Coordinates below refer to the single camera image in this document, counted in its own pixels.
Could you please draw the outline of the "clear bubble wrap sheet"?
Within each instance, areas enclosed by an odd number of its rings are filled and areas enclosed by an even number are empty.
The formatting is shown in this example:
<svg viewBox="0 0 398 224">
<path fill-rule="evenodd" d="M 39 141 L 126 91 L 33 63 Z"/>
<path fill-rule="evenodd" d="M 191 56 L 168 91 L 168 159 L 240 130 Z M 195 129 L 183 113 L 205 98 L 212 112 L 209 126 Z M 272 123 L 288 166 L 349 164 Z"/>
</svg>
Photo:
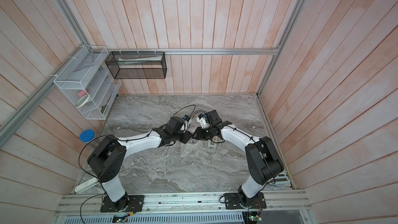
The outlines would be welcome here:
<svg viewBox="0 0 398 224">
<path fill-rule="evenodd" d="M 187 144 L 180 145 L 180 158 L 182 161 L 196 161 L 208 155 L 203 141 L 190 140 Z"/>
</svg>

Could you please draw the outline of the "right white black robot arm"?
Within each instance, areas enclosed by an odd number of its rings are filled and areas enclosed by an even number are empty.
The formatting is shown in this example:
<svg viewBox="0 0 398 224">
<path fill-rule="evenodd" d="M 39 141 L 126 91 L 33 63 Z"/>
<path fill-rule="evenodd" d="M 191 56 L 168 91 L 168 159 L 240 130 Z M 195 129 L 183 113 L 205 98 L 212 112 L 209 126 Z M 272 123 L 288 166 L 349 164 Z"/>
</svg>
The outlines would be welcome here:
<svg viewBox="0 0 398 224">
<path fill-rule="evenodd" d="M 216 110 L 199 114 L 197 122 L 200 126 L 195 130 L 193 139 L 207 141 L 218 137 L 222 142 L 230 142 L 246 154 L 249 177 L 239 186 L 236 194 L 224 194 L 226 208 L 264 207 L 261 191 L 266 185 L 275 184 L 276 177 L 285 170 L 271 138 L 250 135 L 231 122 L 222 121 Z"/>
</svg>

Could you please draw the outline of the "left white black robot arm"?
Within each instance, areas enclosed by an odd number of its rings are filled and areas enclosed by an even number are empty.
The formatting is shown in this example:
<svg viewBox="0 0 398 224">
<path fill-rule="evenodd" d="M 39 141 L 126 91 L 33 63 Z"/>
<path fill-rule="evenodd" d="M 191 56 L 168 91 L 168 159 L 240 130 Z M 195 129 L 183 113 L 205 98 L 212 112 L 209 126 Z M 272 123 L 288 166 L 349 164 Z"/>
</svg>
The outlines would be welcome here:
<svg viewBox="0 0 398 224">
<path fill-rule="evenodd" d="M 176 141 L 187 143 L 191 136 L 188 131 L 190 124 L 189 116 L 174 116 L 166 124 L 153 128 L 148 133 L 127 138 L 104 136 L 87 159 L 88 166 L 105 191 L 100 212 L 139 212 L 144 197 L 129 196 L 119 177 L 125 158 L 147 149 L 173 146 Z"/>
</svg>

